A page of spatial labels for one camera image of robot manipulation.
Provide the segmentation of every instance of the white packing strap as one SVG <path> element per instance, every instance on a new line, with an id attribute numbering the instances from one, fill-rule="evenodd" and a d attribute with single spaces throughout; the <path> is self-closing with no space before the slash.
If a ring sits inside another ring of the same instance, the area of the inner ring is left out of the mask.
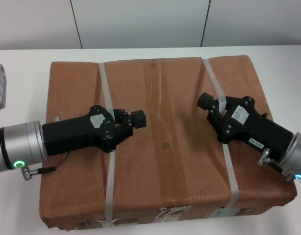
<path id="1" fill-rule="evenodd" d="M 205 65 L 205 68 L 209 74 L 209 77 L 213 83 L 213 86 L 216 90 L 217 96 L 218 96 L 218 101 L 219 101 L 219 112 L 224 115 L 225 114 L 225 109 L 226 109 L 226 96 L 221 88 L 216 75 L 209 63 L 208 59 L 203 59 L 203 63 Z M 224 217 L 224 216 L 231 216 L 236 213 L 236 211 L 239 211 L 238 208 L 233 208 L 234 204 L 236 203 L 237 199 L 239 198 L 239 188 L 237 184 L 237 180 L 235 178 L 235 173 L 231 161 L 231 156 L 229 152 L 229 148 L 227 144 L 223 144 L 223 150 L 224 150 L 224 156 L 225 156 L 225 162 L 226 162 L 226 167 L 227 167 L 227 173 L 228 173 L 228 178 L 229 178 L 229 183 L 230 183 L 230 188 L 231 188 L 231 193 L 232 193 L 232 198 L 228 202 L 225 208 L 221 209 L 215 209 L 213 213 L 209 216 L 211 218 L 213 217 Z"/>
<path id="2" fill-rule="evenodd" d="M 110 95 L 110 90 L 108 86 L 108 80 L 105 70 L 105 64 L 99 63 L 100 68 L 100 79 L 103 91 L 103 97 L 105 99 L 105 108 L 115 119 L 115 114 L 113 112 L 112 100 Z M 105 202 L 105 213 L 106 213 L 106 226 L 112 227 L 112 213 L 113 213 L 113 188 L 115 180 L 115 163 L 116 163 L 116 151 L 110 153 L 109 157 L 109 168 L 107 177 L 107 188 L 106 188 L 106 202 Z"/>

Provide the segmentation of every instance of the brown paper wrapping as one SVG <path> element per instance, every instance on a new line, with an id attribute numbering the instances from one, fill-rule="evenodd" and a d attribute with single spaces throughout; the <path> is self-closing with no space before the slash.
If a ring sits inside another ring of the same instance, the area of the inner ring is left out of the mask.
<path id="1" fill-rule="evenodd" d="M 225 95 L 251 96 L 256 110 L 272 118 L 249 57 L 210 63 Z M 105 70 L 113 108 L 147 115 L 147 127 L 134 129 L 116 149 L 114 218 L 152 223 L 162 208 L 190 206 L 178 219 L 197 219 L 226 206 L 232 195 L 223 149 L 207 112 L 196 106 L 203 92 L 217 96 L 202 59 L 107 62 Z M 84 115 L 95 104 L 105 105 L 98 64 L 52 63 L 47 122 Z M 257 166 L 259 152 L 240 142 L 229 143 L 229 150 L 240 193 L 235 207 L 242 208 L 237 215 L 262 213 L 295 198 L 294 184 L 269 166 Z M 63 157 L 49 157 L 44 166 Z M 109 154 L 98 148 L 81 149 L 42 176 L 40 216 L 48 227 L 91 228 L 91 221 L 104 220 L 108 162 Z"/>

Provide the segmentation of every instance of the white table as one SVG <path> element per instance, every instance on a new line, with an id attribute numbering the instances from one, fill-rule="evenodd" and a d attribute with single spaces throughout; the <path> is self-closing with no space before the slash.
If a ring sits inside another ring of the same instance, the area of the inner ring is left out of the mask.
<path id="1" fill-rule="evenodd" d="M 46 119 L 52 61 L 106 62 L 126 59 L 248 55 L 257 71 L 276 123 L 301 132 L 301 46 L 202 47 L 165 49 L 5 50 L 0 63 L 7 75 L 6 108 L 0 126 Z M 71 231 L 68 234 L 301 234 L 301 182 L 298 196 L 284 207 L 262 215 L 200 219 L 112 229 Z M 0 173 L 0 235 L 66 234 L 48 229 L 39 217 L 40 176 L 25 182 L 19 169 Z"/>

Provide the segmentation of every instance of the tape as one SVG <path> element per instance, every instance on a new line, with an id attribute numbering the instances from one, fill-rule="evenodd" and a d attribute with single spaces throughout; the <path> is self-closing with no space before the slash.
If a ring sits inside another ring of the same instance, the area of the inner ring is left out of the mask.
<path id="1" fill-rule="evenodd" d="M 213 69 L 212 69 L 212 67 L 209 63 L 209 60 L 208 59 L 203 59 L 203 63 L 206 67 L 206 70 L 209 74 L 211 82 L 213 83 L 213 86 L 214 86 L 214 88 L 216 90 L 216 93 L 217 93 L 217 96 L 218 96 L 219 112 L 222 115 L 224 115 L 225 114 L 225 109 L 226 109 L 226 96 L 225 96 L 225 93 L 224 93 L 223 89 L 221 88 L 221 86 L 220 86 L 220 84 L 219 84 L 219 82 L 216 78 L 216 75 L 215 75 L 215 73 L 214 73 L 214 71 L 213 71 Z M 226 168 L 227 168 L 227 173 L 228 173 L 232 198 L 228 202 L 228 204 L 226 205 L 225 208 L 215 209 L 211 213 L 211 215 L 209 216 L 210 218 L 233 216 L 238 211 L 238 209 L 234 208 L 233 206 L 239 198 L 239 188 L 238 188 L 237 180 L 236 180 L 233 165 L 232 165 L 230 151 L 229 151 L 229 148 L 228 148 L 227 144 L 223 144 L 223 150 L 224 150 L 224 157 L 225 157 L 225 163 L 226 163 Z"/>
<path id="2" fill-rule="evenodd" d="M 161 223 L 161 222 L 171 222 L 171 221 L 178 221 L 183 212 L 186 212 L 191 209 L 192 206 L 182 206 L 182 207 L 162 207 L 155 217 L 154 223 Z"/>
<path id="3" fill-rule="evenodd" d="M 113 112 L 112 100 L 110 95 L 110 90 L 108 86 L 108 80 L 105 70 L 105 64 L 99 63 L 100 68 L 100 79 L 103 91 L 103 97 L 105 99 L 105 108 L 115 119 L 115 114 Z M 105 202 L 105 217 L 106 217 L 106 227 L 112 227 L 113 220 L 113 189 L 115 181 L 115 164 L 116 164 L 116 151 L 110 153 L 109 156 L 109 168 L 107 177 L 107 187 L 106 187 L 106 202 Z"/>

